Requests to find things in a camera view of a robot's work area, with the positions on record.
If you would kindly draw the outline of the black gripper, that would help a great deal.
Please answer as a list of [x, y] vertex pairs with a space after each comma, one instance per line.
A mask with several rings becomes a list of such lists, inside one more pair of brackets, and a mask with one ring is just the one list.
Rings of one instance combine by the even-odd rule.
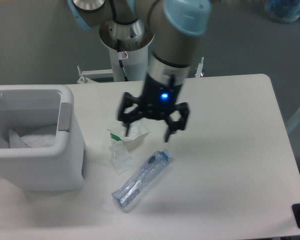
[[[117, 120], [125, 127], [125, 136], [129, 135], [131, 124], [142, 118], [165, 120], [167, 124], [164, 134], [165, 143], [178, 130], [184, 131], [190, 109], [187, 102], [176, 104], [181, 88], [181, 84], [165, 85], [147, 75], [140, 97], [125, 92], [117, 111]], [[174, 112], [178, 112], [178, 120], [173, 120], [171, 117]]]

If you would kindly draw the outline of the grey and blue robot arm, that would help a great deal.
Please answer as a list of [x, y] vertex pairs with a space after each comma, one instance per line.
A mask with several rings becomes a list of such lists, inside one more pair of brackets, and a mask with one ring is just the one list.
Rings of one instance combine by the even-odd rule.
[[92, 28], [108, 25], [114, 48], [128, 51], [154, 41], [142, 93], [123, 94], [117, 112], [126, 129], [140, 119], [165, 121], [165, 140], [186, 128], [190, 113], [177, 98], [188, 76], [196, 48], [207, 30], [212, 4], [208, 0], [70, 0], [76, 20]]

